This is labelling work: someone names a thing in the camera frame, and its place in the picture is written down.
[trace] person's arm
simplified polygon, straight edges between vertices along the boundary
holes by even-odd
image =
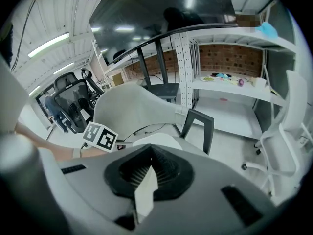
[[[37,136],[30,129],[28,129],[26,126],[24,126],[23,124],[19,122],[17,123],[15,127],[15,131],[18,134],[22,134],[28,137],[36,147],[49,149],[53,153],[54,158],[58,161],[70,160],[73,158],[73,148],[64,147],[64,146],[50,143],[47,140],[44,140],[41,137]],[[93,156],[104,155],[106,153],[107,152],[105,151],[92,147],[90,149],[83,150],[83,152],[81,152],[82,154],[81,157],[82,158],[93,157]]]

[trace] purple object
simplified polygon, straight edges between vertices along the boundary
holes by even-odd
[[[244,85],[244,81],[240,78],[239,79],[239,82],[238,82],[238,85],[241,87],[242,85]]]

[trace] white office chair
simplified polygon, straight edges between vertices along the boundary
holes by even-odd
[[[261,185],[265,186],[269,181],[269,194],[275,196],[273,175],[289,177],[299,184],[305,174],[301,151],[293,137],[301,127],[307,104],[306,81],[293,71],[286,71],[289,85],[289,93],[286,99],[284,115],[280,121],[271,125],[265,131],[256,147],[260,147],[257,154],[262,153],[266,166],[246,162],[242,169],[255,168],[266,174]]]
[[[194,119],[204,123],[203,151],[208,154],[213,137],[213,118],[166,102],[137,84],[123,84],[105,92],[96,103],[93,117],[94,122],[118,133],[119,143],[124,142],[134,132],[152,124],[182,125],[180,137],[173,138],[184,150],[189,150],[191,146],[197,149],[184,140]]]

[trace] red brick wall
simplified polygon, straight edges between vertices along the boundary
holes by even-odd
[[[229,72],[258,77],[262,68],[262,51],[242,46],[234,45],[202,45],[200,50],[201,71]],[[164,53],[165,65],[168,73],[178,73],[176,52],[167,51]],[[157,61],[157,56],[145,59],[149,75],[159,75],[161,70]],[[143,78],[139,62],[134,63],[133,67],[125,67],[128,79]]]

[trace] television screen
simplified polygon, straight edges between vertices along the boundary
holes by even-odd
[[[156,38],[235,22],[231,0],[101,0],[90,18],[107,64]]]

